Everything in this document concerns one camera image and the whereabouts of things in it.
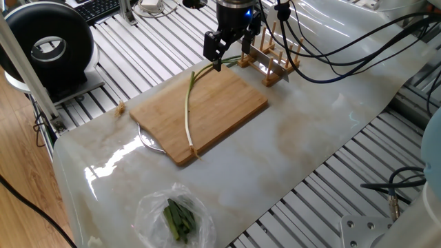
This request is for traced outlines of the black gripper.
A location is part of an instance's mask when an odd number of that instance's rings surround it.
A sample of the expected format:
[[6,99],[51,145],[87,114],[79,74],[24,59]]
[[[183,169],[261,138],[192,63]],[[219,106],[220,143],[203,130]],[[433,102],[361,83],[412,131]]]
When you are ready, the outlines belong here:
[[229,49],[230,43],[223,38],[241,38],[242,51],[250,53],[250,47],[261,30],[261,12],[254,9],[255,5],[217,5],[216,17],[218,28],[215,32],[204,35],[203,55],[212,62],[213,68],[221,71],[221,60]]

